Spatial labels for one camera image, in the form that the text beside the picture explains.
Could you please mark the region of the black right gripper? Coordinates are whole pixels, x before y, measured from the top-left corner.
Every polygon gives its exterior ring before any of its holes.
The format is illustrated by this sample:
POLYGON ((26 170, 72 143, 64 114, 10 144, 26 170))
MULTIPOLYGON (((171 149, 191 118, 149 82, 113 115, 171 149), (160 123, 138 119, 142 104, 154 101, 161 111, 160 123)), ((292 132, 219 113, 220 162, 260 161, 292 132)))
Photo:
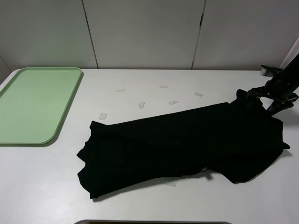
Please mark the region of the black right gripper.
POLYGON ((268 81, 265 86, 252 88, 247 92, 247 107, 260 101, 261 97, 269 98, 273 102, 266 111, 268 114, 277 114, 294 106, 293 103, 299 99, 294 93, 298 87, 298 81, 268 81))

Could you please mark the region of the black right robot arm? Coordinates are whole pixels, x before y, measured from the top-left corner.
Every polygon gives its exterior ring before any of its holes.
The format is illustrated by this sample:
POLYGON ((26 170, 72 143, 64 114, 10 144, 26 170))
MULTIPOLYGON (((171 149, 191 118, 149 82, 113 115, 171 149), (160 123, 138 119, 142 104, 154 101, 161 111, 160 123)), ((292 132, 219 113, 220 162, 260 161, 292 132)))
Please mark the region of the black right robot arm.
POLYGON ((299 99, 295 93, 299 87, 299 56, 295 58, 283 70, 277 70, 271 80, 264 86, 252 88, 247 92, 246 109, 251 110, 260 104, 260 98, 272 99, 273 102, 266 110, 269 115, 277 114, 285 109, 293 107, 293 103, 299 99))

